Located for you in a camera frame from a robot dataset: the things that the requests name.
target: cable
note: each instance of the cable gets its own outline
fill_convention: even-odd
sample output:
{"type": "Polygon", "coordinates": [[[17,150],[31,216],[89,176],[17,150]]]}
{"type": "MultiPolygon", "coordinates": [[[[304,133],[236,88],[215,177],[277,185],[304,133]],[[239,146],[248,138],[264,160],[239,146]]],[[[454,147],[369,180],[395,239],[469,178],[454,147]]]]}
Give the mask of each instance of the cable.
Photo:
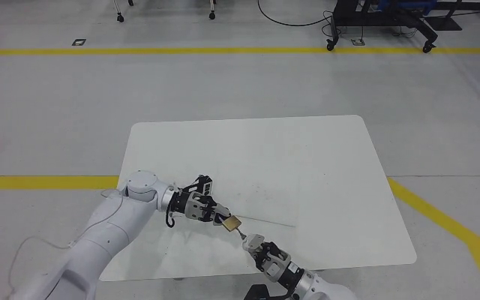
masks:
{"type": "Polygon", "coordinates": [[[400,32],[394,32],[391,35],[394,37],[413,38],[418,31],[418,29],[415,28],[415,30],[411,32],[402,32],[402,26],[398,26],[398,28],[400,29],[400,32]]]}
{"type": "Polygon", "coordinates": [[[165,224],[169,227],[169,228],[173,228],[175,226],[175,220],[173,220],[172,218],[172,223],[169,222],[169,215],[170,215],[170,209],[172,208],[172,200],[170,200],[170,202],[168,202],[168,205],[166,206],[166,211],[165,211],[165,224]]]}
{"type": "MultiPolygon", "coordinates": [[[[331,23],[329,21],[329,18],[332,17],[332,16],[325,16],[325,13],[330,13],[332,16],[333,16],[333,11],[330,11],[330,10],[324,10],[323,11],[323,18],[325,19],[325,21],[327,21],[327,24],[325,24],[323,27],[322,27],[322,33],[323,35],[325,35],[326,37],[329,37],[329,38],[332,38],[331,35],[325,33],[325,31],[323,30],[325,27],[327,26],[330,26],[331,23]]],[[[337,28],[337,35],[341,35],[342,34],[342,31],[340,29],[337,28]]]]}
{"type": "Polygon", "coordinates": [[[289,23],[284,23],[284,22],[280,22],[280,21],[277,21],[275,19],[272,19],[270,16],[267,16],[264,12],[263,12],[263,9],[262,7],[260,6],[260,0],[256,0],[256,3],[258,4],[258,8],[260,9],[260,13],[262,13],[262,15],[269,19],[270,21],[274,22],[274,23],[277,23],[277,24],[280,24],[280,25],[284,25],[284,26],[291,26],[291,27],[305,27],[305,26],[312,26],[312,25],[315,25],[315,24],[318,24],[318,23],[321,23],[325,20],[328,19],[327,18],[323,18],[323,19],[319,19],[318,21],[315,21],[315,22],[312,22],[312,23],[305,23],[305,24],[289,24],[289,23]]]}
{"type": "Polygon", "coordinates": [[[113,217],[114,214],[116,214],[119,209],[122,207],[123,205],[123,195],[122,193],[119,191],[119,190],[115,190],[115,189],[109,189],[109,190],[102,190],[100,195],[102,195],[103,197],[107,198],[109,195],[105,195],[104,192],[105,191],[118,191],[118,193],[120,194],[121,196],[121,201],[120,201],[120,205],[117,207],[117,209],[112,213],[110,214],[108,217],[105,217],[104,219],[102,220],[99,220],[98,222],[95,222],[93,223],[92,225],[88,226],[87,228],[85,228],[85,230],[83,230],[82,233],[80,233],[80,235],[78,235],[77,238],[75,238],[75,240],[73,240],[72,242],[70,242],[67,246],[58,246],[57,244],[53,244],[51,241],[47,241],[46,239],[44,238],[41,238],[39,236],[36,236],[36,235],[32,235],[32,236],[29,236],[28,238],[24,239],[21,243],[20,243],[20,246],[16,249],[15,251],[15,256],[13,256],[13,259],[12,259],[12,263],[10,264],[10,268],[8,269],[8,286],[10,287],[10,293],[6,296],[5,299],[9,299],[16,291],[15,289],[15,286],[12,284],[12,272],[14,270],[14,266],[15,266],[15,262],[17,261],[17,257],[18,257],[18,254],[20,253],[20,250],[22,249],[23,245],[28,241],[28,240],[31,240],[31,239],[37,239],[47,245],[49,245],[50,247],[52,248],[55,248],[55,249],[60,249],[60,250],[66,250],[66,249],[69,249],[69,248],[72,248],[81,238],[82,236],[90,229],[92,228],[93,226],[95,225],[98,225],[108,219],[110,219],[111,217],[113,217]]]}

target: gray floor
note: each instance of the gray floor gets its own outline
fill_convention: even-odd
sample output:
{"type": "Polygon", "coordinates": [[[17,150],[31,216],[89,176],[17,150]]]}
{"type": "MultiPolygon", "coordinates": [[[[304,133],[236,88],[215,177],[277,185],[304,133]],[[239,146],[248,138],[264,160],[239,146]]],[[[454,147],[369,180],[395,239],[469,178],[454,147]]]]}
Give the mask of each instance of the gray floor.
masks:
{"type": "MultiPolygon", "coordinates": [[[[308,22],[331,0],[262,0],[285,22],[308,22]]],[[[321,26],[265,20],[253,0],[0,1],[0,48],[324,47],[321,26]]],[[[439,47],[480,47],[478,15],[439,47]]],[[[365,30],[367,47],[420,47],[424,38],[365,30]]],[[[349,28],[339,47],[351,47],[349,28]]],[[[0,56],[0,175],[116,175],[131,125],[171,120],[357,114],[385,173],[480,233],[478,55],[0,56]]],[[[0,291],[18,244],[32,234],[68,243],[97,191],[0,190],[0,291]]],[[[398,202],[418,254],[413,265],[324,271],[361,299],[477,299],[480,274],[465,244],[398,202]]],[[[33,241],[13,273],[18,286],[59,253],[33,241]]],[[[104,299],[243,299],[261,275],[99,283],[104,299]]]]}

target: white tabletop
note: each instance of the white tabletop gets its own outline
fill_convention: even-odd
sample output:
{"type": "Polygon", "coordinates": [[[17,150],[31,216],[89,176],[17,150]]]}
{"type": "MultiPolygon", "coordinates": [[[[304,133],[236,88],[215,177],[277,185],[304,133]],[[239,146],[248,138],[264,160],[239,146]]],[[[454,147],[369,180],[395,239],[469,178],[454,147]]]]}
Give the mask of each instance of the white tabletop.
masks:
{"type": "MultiPolygon", "coordinates": [[[[356,115],[139,123],[119,181],[214,180],[214,199],[307,269],[414,263],[416,252],[362,118],[356,115]]],[[[234,232],[156,213],[102,281],[257,272],[234,232]]]]}

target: black wheel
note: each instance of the black wheel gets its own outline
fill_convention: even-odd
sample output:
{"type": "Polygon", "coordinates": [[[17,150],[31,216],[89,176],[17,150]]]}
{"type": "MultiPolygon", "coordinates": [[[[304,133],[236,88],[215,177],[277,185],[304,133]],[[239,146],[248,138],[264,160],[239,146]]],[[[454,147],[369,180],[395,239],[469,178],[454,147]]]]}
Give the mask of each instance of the black wheel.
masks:
{"type": "Polygon", "coordinates": [[[423,46],[423,53],[429,53],[432,50],[433,47],[434,47],[434,45],[426,42],[425,45],[423,46]]]}

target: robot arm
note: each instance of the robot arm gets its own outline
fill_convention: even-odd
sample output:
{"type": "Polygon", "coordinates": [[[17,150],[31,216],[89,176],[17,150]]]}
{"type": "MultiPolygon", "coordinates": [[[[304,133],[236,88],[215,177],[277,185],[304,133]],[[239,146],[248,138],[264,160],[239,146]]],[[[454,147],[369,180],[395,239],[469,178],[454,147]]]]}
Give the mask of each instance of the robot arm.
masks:
{"type": "Polygon", "coordinates": [[[270,281],[278,282],[287,293],[270,296],[265,284],[255,284],[244,300],[357,300],[345,286],[328,283],[312,271],[299,268],[287,252],[264,239],[262,235],[248,235],[243,238],[242,247],[255,260],[256,268],[270,281]]]}
{"type": "Polygon", "coordinates": [[[200,176],[196,184],[178,189],[151,172],[132,174],[93,212],[71,249],[44,274],[38,274],[10,297],[15,300],[93,300],[98,279],[112,258],[142,231],[155,210],[173,212],[202,222],[221,225],[230,217],[227,208],[210,196],[212,180],[200,176]]]}

